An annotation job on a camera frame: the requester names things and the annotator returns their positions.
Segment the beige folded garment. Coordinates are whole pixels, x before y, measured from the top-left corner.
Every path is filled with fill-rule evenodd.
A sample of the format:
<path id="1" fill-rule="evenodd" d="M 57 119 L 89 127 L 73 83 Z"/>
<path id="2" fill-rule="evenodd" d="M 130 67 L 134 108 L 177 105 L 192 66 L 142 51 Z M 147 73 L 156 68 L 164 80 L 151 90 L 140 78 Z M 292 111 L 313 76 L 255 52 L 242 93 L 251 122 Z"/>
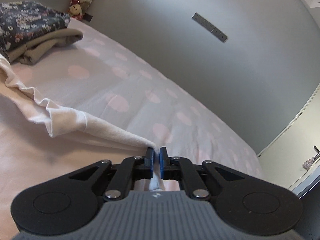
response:
<path id="1" fill-rule="evenodd" d="M 83 33 L 78 29 L 65 28 L 49 32 L 28 42 L 9 52 L 1 54 L 10 62 L 33 65 L 41 57 L 54 47 L 67 47 L 83 38 Z"/>

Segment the polka dot bed sheet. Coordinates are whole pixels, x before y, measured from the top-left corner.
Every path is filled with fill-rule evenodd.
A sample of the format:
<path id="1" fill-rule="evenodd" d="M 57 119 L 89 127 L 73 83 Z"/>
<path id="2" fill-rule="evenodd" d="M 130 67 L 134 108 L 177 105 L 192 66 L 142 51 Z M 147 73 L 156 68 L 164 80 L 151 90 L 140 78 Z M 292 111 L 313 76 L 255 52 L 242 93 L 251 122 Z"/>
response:
<path id="1" fill-rule="evenodd" d="M 12 68 L 57 105 L 91 114 L 200 164 L 206 159 L 261 178 L 256 153 L 227 124 L 118 42 L 77 20 L 83 39 Z"/>

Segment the small hanging fabric pouch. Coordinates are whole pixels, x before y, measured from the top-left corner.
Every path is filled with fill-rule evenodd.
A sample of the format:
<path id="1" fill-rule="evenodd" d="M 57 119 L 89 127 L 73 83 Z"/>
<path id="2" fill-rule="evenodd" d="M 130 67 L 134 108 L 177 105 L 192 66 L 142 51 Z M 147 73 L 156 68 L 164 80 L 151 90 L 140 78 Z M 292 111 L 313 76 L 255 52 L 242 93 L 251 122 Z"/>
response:
<path id="1" fill-rule="evenodd" d="M 312 157 L 310 159 L 308 159 L 307 161 L 305 161 L 302 165 L 302 167 L 305 169 L 305 170 L 310 170 L 310 168 L 312 167 L 313 163 L 315 162 L 315 159 L 316 157 Z"/>

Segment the dark floral folded garment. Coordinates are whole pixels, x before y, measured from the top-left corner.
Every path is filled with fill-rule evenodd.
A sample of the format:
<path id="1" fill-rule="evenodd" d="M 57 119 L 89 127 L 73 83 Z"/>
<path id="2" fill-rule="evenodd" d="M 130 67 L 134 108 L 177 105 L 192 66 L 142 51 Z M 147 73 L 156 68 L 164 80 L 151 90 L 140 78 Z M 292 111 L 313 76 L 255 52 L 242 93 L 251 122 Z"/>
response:
<path id="1" fill-rule="evenodd" d="M 1 52 L 17 49 L 49 32 L 67 28 L 71 17 L 35 1 L 1 3 Z"/>

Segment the cream door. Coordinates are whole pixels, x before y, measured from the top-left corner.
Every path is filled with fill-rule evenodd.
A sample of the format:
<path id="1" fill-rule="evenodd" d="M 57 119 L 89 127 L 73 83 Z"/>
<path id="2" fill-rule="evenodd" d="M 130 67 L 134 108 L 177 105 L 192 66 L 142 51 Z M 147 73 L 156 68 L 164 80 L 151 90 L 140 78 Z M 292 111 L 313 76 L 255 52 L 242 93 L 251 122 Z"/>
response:
<path id="1" fill-rule="evenodd" d="M 291 123 L 259 155 L 266 181 L 297 191 L 315 174 L 319 160 L 310 170 L 303 163 L 314 157 L 319 147 L 319 87 Z"/>

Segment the cream long sleeve shirt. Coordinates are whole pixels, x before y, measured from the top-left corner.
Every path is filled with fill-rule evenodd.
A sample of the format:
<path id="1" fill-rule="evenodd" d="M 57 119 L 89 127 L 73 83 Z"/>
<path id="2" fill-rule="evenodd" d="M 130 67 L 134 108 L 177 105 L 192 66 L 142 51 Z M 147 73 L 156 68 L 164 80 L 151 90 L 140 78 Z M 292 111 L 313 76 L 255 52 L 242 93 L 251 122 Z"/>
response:
<path id="1" fill-rule="evenodd" d="M 150 102 L 161 102 L 176 83 L 135 55 L 121 63 L 87 50 L 56 51 L 33 66 L 1 58 L 1 239 L 17 232 L 10 214 L 13 198 L 31 185 L 110 154 L 115 158 L 155 143 L 126 122 L 107 122 L 107 104 L 118 105 L 127 121 Z"/>

